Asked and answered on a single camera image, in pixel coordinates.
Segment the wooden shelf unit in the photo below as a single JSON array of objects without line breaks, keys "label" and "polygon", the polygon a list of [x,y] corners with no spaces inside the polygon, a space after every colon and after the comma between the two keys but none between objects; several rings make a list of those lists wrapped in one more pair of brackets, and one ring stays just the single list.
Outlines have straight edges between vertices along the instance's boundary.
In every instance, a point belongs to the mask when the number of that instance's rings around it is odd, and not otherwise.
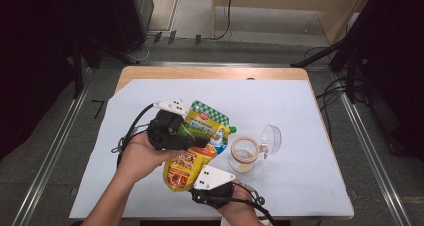
[{"label": "wooden shelf unit", "polygon": [[359,12],[367,0],[211,0],[212,37],[215,37],[216,7],[286,9],[316,11],[327,41],[334,44],[340,40],[344,28],[352,16]]}]

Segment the glass jar with hinged lid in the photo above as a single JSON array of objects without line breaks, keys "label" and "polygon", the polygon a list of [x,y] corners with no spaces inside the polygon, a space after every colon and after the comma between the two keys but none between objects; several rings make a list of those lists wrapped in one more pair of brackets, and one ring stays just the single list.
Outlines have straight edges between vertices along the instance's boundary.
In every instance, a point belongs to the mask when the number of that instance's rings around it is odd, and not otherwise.
[{"label": "glass jar with hinged lid", "polygon": [[249,136],[236,138],[230,148],[231,168],[238,173],[251,171],[260,155],[267,159],[276,154],[282,143],[282,134],[277,126],[266,125],[261,134],[261,139],[256,140]]}]

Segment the white table mat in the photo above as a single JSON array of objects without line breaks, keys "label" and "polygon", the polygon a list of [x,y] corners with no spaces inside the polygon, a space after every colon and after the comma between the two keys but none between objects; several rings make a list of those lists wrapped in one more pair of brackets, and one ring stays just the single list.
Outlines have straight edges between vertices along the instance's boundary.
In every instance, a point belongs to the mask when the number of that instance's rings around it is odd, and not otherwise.
[{"label": "white table mat", "polygon": [[151,103],[201,101],[227,115],[238,136],[259,139],[266,125],[282,133],[279,151],[239,180],[255,188],[274,217],[350,219],[353,206],[315,96],[306,80],[132,80],[108,102],[97,141],[70,212],[84,218],[116,171],[113,148],[134,119],[148,122]]}]

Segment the dark curtain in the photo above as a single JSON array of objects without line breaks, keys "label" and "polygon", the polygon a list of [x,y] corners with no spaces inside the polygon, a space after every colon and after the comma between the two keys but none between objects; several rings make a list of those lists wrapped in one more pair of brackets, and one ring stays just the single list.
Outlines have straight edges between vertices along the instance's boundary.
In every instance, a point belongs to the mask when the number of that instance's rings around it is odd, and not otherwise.
[{"label": "dark curtain", "polygon": [[424,161],[424,0],[369,0],[358,22],[361,71],[389,148]]},{"label": "dark curtain", "polygon": [[77,0],[0,0],[0,160],[22,145],[76,78]]}]

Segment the person's left hand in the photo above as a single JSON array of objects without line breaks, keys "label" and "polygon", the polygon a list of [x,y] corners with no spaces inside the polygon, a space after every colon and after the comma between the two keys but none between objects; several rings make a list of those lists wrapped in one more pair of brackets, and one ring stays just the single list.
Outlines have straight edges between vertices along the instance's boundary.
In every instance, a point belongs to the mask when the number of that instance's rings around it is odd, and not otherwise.
[{"label": "person's left hand", "polygon": [[150,144],[146,133],[138,134],[130,140],[124,150],[116,177],[134,185],[161,166],[163,162],[181,154],[182,151],[178,150],[156,150]]}]

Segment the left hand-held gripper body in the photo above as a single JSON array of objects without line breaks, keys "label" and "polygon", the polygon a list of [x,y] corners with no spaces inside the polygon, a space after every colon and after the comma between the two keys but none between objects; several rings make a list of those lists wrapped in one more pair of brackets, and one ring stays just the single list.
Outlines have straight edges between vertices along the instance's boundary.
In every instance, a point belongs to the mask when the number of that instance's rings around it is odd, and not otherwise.
[{"label": "left hand-held gripper body", "polygon": [[150,144],[156,150],[187,150],[190,147],[190,140],[178,135],[178,129],[188,114],[183,102],[157,101],[153,106],[159,111],[147,129]]}]

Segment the black cabinet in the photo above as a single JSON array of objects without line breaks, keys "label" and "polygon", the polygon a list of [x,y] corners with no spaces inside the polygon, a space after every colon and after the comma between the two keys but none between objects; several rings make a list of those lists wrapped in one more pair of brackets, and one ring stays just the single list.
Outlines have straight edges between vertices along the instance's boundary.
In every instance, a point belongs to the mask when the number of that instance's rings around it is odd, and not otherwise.
[{"label": "black cabinet", "polygon": [[147,37],[153,0],[112,0],[124,52],[133,51]]}]

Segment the metal floor rail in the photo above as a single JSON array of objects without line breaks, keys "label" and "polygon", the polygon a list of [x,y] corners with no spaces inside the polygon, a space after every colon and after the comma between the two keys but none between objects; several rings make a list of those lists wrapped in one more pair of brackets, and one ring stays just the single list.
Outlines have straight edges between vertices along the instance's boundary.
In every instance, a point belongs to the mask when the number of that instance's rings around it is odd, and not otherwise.
[{"label": "metal floor rail", "polygon": [[52,143],[49,146],[46,156],[27,190],[24,200],[16,214],[12,226],[28,226],[33,212],[44,192],[49,181],[50,175],[56,165],[56,162],[62,152],[63,146],[68,138],[72,126],[78,116],[78,113],[84,103],[89,86],[83,87],[79,95],[72,100],[69,109],[62,120],[58,131]]},{"label": "metal floor rail", "polygon": [[374,147],[355,104],[345,94],[341,98],[395,225],[413,226],[401,197]]}]

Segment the yellow green spouted pouch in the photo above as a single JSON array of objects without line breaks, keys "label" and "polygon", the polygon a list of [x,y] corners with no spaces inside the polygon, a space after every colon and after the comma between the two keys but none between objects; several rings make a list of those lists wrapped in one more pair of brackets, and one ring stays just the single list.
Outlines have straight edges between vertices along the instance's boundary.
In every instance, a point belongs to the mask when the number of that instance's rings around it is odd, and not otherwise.
[{"label": "yellow green spouted pouch", "polygon": [[167,187],[172,192],[189,191],[201,169],[227,148],[229,135],[236,131],[228,116],[194,101],[178,135],[188,139],[208,139],[209,142],[205,148],[190,147],[165,163],[163,180]]}]

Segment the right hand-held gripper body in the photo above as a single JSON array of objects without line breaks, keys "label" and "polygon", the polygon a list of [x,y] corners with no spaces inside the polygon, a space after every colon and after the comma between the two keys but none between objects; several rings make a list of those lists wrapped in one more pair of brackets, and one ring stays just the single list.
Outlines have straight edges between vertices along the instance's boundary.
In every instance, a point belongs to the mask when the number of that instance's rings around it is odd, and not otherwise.
[{"label": "right hand-held gripper body", "polygon": [[205,165],[189,190],[192,200],[219,209],[233,196],[234,179],[235,175],[232,173]]}]

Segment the person's right hand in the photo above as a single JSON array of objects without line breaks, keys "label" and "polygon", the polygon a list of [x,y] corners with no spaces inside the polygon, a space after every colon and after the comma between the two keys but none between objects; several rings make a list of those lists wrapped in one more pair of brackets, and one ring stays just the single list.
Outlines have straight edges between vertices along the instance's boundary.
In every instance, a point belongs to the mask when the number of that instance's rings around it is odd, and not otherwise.
[{"label": "person's right hand", "polygon": [[[241,200],[251,200],[250,194],[239,186],[240,181],[234,180],[234,183],[236,186],[234,188],[233,197]],[[225,206],[218,209],[218,212],[225,219],[257,217],[256,212],[252,207],[239,202],[229,202]]]}]

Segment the black metal stand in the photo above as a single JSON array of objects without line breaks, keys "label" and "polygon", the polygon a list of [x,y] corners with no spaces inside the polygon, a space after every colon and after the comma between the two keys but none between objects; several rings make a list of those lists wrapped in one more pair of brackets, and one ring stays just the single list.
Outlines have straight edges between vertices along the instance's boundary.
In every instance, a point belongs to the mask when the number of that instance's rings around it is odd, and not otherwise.
[{"label": "black metal stand", "polygon": [[364,8],[359,13],[357,20],[353,23],[348,33],[333,46],[329,46],[318,53],[298,62],[291,64],[292,68],[305,68],[315,61],[328,56],[333,52],[336,55],[332,58],[329,67],[333,72],[339,72],[347,64],[346,94],[351,103],[354,103],[354,81],[356,67],[359,65],[359,48],[364,39],[366,26],[371,22],[371,15],[379,0],[367,0]]},{"label": "black metal stand", "polygon": [[110,56],[123,63],[132,64],[132,61],[127,56],[124,56],[120,52],[101,43],[94,37],[78,37],[72,46],[72,65],[74,69],[74,98],[77,98],[81,94],[84,86],[82,60],[85,60],[85,62],[90,68],[99,68],[101,64],[101,57],[97,53],[98,50],[106,52]]}]

